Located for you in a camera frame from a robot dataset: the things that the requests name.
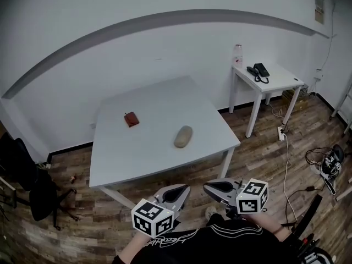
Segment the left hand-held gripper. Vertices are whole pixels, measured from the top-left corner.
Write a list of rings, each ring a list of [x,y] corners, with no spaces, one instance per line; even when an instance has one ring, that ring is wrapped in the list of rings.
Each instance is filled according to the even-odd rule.
[[[171,207],[182,207],[189,194],[190,186],[174,184],[159,189],[154,198],[157,201],[167,201]],[[141,199],[132,209],[131,216],[133,228],[151,238],[171,232],[180,225],[178,212],[146,199]]]

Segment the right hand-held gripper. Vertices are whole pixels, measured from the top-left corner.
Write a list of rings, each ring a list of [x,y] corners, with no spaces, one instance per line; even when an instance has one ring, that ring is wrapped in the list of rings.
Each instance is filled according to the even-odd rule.
[[[268,201],[268,183],[250,179],[247,183],[233,179],[214,179],[204,183],[204,192],[217,202],[224,201],[230,219],[260,213]]]

